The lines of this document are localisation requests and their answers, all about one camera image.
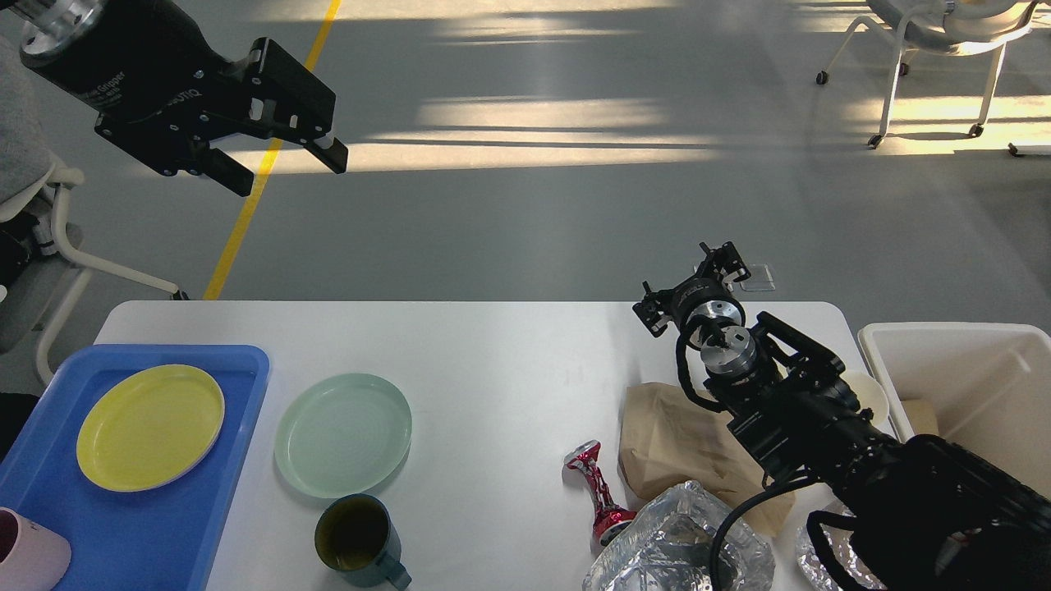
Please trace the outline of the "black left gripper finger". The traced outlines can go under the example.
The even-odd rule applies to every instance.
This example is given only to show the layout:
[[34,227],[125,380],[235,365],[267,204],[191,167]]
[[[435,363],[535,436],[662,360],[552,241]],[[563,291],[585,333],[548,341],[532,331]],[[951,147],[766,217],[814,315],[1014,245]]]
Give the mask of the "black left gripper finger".
[[179,171],[206,176],[240,197],[248,197],[255,182],[255,174],[203,140],[185,140],[177,144],[164,160],[160,167],[164,176],[176,176]]
[[332,131],[337,95],[277,41],[253,42],[241,85],[259,137],[296,143],[331,172],[347,170],[349,150]]

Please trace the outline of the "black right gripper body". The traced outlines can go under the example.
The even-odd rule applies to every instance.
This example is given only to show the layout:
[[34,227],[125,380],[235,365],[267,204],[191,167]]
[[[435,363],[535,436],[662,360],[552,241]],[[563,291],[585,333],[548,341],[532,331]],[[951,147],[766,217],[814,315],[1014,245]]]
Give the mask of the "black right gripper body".
[[664,315],[682,328],[694,318],[710,319],[720,325],[746,325],[746,311],[733,295],[731,281],[691,277],[672,289]]

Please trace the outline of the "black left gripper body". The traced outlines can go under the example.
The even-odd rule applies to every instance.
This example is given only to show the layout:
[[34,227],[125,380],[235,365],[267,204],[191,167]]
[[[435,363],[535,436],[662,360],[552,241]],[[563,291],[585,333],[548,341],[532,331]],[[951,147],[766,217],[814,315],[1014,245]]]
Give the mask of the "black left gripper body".
[[22,64],[94,109],[95,133],[154,172],[185,140],[259,137],[241,85],[248,55],[213,50],[172,1],[21,1],[18,15]]

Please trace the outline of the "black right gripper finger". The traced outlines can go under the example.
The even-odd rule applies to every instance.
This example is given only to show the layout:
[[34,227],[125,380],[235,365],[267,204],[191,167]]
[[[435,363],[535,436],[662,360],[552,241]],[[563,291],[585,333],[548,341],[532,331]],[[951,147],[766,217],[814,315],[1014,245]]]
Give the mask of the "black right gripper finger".
[[716,247],[702,241],[699,247],[704,258],[695,270],[696,277],[716,281],[725,288],[733,288],[733,285],[751,279],[750,269],[731,241]]
[[658,339],[668,331],[668,327],[678,329],[678,321],[673,315],[673,297],[675,288],[660,289],[655,291],[650,282],[641,283],[643,295],[633,305],[633,313],[645,326],[650,337]]

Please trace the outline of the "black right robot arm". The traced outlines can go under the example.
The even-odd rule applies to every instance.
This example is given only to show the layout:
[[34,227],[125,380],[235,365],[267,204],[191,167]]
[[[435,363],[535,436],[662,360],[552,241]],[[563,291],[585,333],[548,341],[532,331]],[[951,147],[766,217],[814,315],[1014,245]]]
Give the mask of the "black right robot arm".
[[731,526],[754,507],[825,483],[848,514],[815,511],[805,528],[818,561],[859,590],[826,538],[848,532],[860,561],[889,590],[1047,590],[1049,501],[937,435],[891,439],[872,424],[829,348],[770,313],[746,325],[731,283],[750,269],[731,242],[705,247],[676,287],[633,306],[653,337],[678,329],[679,383],[691,403],[728,412],[728,431],[762,468],[764,489],[720,525],[709,554],[714,589]]

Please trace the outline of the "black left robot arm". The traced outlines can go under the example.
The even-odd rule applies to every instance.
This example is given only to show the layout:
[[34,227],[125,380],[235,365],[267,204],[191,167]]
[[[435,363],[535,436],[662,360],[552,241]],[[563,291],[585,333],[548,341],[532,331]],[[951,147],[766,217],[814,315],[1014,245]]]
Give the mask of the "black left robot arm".
[[307,150],[331,172],[337,95],[279,42],[229,60],[172,1],[4,1],[21,63],[94,109],[94,131],[163,176],[206,176],[247,197],[255,176],[214,143],[246,135]]

